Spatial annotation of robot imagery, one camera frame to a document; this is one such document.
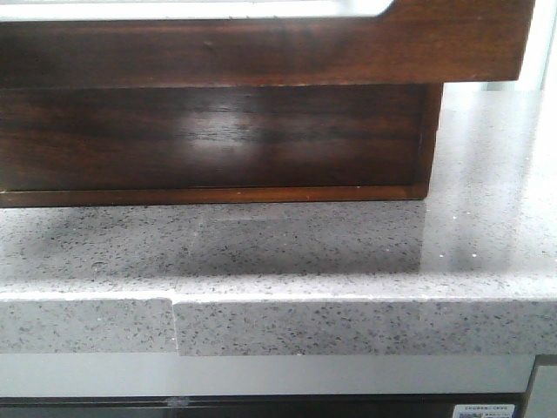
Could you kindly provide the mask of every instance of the quartz countertop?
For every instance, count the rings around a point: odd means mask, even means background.
[[[555,101],[446,94],[425,201],[0,210],[0,353],[557,354]]]

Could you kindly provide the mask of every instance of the wooden drawer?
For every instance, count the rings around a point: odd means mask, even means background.
[[[516,78],[534,0],[0,24],[0,206],[423,199],[442,83]]]
[[[378,186],[423,197],[440,91],[440,84],[5,91],[0,178],[12,192],[3,204],[48,205],[63,196],[68,205],[252,200],[255,192],[264,200],[342,199],[335,193],[348,191],[369,199]]]

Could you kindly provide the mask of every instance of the barcode label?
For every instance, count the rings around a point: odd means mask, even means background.
[[[513,418],[514,405],[457,405],[453,418]]]

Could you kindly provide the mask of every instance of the black strip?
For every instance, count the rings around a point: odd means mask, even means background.
[[[513,404],[524,394],[0,398],[0,418],[452,418],[458,404]]]

